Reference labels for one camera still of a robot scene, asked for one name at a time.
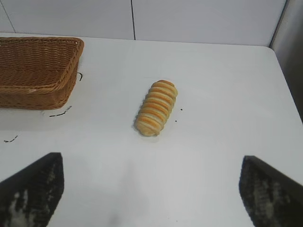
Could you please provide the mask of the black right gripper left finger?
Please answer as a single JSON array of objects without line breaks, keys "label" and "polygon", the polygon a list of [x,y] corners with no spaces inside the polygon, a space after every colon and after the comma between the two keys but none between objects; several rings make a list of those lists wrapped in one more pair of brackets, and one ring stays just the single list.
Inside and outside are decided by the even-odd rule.
[{"label": "black right gripper left finger", "polygon": [[47,226],[63,192],[63,158],[51,152],[0,183],[0,225]]}]

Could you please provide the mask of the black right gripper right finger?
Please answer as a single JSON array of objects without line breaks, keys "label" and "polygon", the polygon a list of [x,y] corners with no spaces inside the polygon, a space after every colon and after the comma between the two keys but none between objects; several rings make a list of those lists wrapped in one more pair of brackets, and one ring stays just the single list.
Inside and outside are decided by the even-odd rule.
[{"label": "black right gripper right finger", "polygon": [[303,186],[256,156],[244,156],[239,193],[255,227],[301,227]]}]

